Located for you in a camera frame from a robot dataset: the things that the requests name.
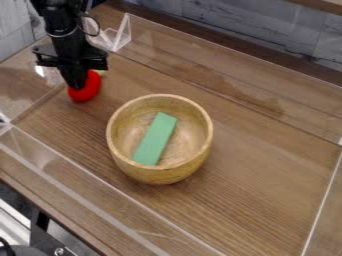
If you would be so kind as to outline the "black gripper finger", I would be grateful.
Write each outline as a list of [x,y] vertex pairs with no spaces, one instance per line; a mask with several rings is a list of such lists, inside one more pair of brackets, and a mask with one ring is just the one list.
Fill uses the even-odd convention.
[[87,70],[82,67],[62,67],[62,76],[67,85],[75,90],[81,90],[86,86]]

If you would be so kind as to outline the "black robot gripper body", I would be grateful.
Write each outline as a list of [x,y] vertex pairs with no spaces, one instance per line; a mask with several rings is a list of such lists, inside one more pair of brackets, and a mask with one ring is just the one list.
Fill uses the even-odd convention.
[[109,69],[109,53],[89,42],[87,34],[81,28],[49,29],[47,34],[51,42],[33,48],[39,65]]

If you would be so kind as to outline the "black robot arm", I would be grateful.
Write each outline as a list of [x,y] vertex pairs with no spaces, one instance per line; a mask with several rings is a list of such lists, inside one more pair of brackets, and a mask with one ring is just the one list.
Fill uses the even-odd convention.
[[55,67],[67,85],[75,90],[86,87],[89,71],[107,70],[109,53],[94,46],[87,37],[83,20],[90,18],[86,12],[87,0],[31,0],[33,6],[45,20],[50,44],[33,48],[37,64]]

